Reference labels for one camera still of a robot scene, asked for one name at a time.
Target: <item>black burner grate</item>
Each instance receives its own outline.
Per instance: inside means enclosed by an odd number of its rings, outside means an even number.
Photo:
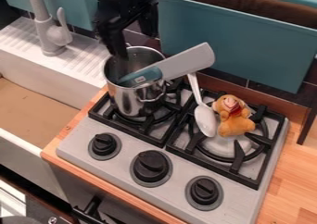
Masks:
[[[220,92],[218,94],[212,93],[209,91],[203,91],[204,96],[208,96],[211,98],[219,98],[224,95],[224,92]],[[283,127],[285,117],[273,113],[267,110],[266,106],[251,106],[256,111],[256,114],[252,115],[250,119],[252,119],[262,130],[263,135],[257,135],[253,133],[245,133],[245,136],[249,138],[253,143],[257,144],[258,147],[252,153],[246,155],[243,151],[238,140],[235,140],[235,157],[222,157],[211,153],[206,150],[202,146],[202,142],[207,138],[202,132],[194,133],[194,109],[197,104],[193,103],[189,109],[189,111],[184,115],[183,119],[180,121],[177,130],[174,132],[172,137],[167,142],[166,150],[172,152],[178,156],[181,156],[191,162],[194,162],[204,168],[213,170],[223,176],[238,181],[252,189],[258,190],[261,180],[263,178],[265,169],[269,163],[271,154],[273,152],[273,148],[276,144],[277,138],[281,132]],[[269,132],[266,126],[266,123],[262,119],[263,116],[267,118],[272,118],[278,121],[277,129],[273,135],[272,139],[269,139]],[[184,149],[177,147],[174,142],[180,136],[180,134],[184,131],[184,128],[188,126],[188,133],[190,137],[189,143],[185,146]],[[239,174],[239,170],[242,167],[244,162],[247,162],[258,155],[265,153],[265,158],[260,167],[260,172],[258,177],[253,180],[249,177],[246,177],[242,174]]]
[[[194,101],[194,97],[191,95],[184,106],[180,105],[181,92],[183,89],[191,91],[189,85],[185,84],[183,80],[175,81],[167,87],[167,94],[175,94],[175,102],[165,100],[162,107],[167,111],[167,113],[158,118],[156,118],[155,115],[151,115],[146,118],[126,118],[111,104],[109,104],[109,107],[101,115],[99,112],[100,109],[110,101],[108,94],[105,94],[94,105],[88,115],[89,118],[93,118],[101,123],[109,125],[112,128],[126,132],[138,139],[162,148],[170,138],[172,132],[176,129],[178,121],[183,117],[183,114],[189,109],[190,105],[192,105]],[[170,122],[170,126],[160,138],[151,135],[152,130],[157,129],[160,125],[163,125],[167,121]]]

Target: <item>black knob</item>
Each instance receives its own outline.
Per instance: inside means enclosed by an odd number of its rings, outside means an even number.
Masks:
[[[97,134],[93,140],[93,152],[99,156],[112,154],[117,148],[116,140],[107,133]]]
[[[219,197],[215,182],[206,178],[195,181],[190,188],[190,194],[199,205],[212,205]]]
[[[134,175],[143,182],[157,182],[162,180],[170,170],[167,158],[158,151],[140,153],[133,165]]]

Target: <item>stainless steel saucepan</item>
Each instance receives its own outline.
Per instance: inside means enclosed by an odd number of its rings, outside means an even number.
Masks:
[[[149,81],[133,88],[121,87],[116,82],[123,76],[163,60],[165,57],[159,51],[144,46],[132,46],[127,50],[129,61],[112,56],[104,67],[111,104],[126,117],[149,116],[159,109],[165,97],[164,80]]]

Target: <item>plush toy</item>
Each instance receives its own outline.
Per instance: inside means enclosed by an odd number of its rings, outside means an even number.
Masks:
[[[249,119],[251,113],[246,103],[234,95],[226,94],[212,104],[219,113],[221,124],[218,134],[221,137],[241,135],[255,130],[255,123]]]

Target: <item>teal bin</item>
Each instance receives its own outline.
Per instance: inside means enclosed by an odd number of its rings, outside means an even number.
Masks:
[[[159,0],[162,51],[208,42],[213,68],[296,93],[317,53],[317,31],[190,0]]]
[[[14,6],[32,12],[29,0],[6,0],[10,6]],[[56,13],[60,6],[65,9],[67,22],[76,27],[87,30],[93,29],[93,20],[97,10],[97,0],[44,0],[50,14],[56,19]]]

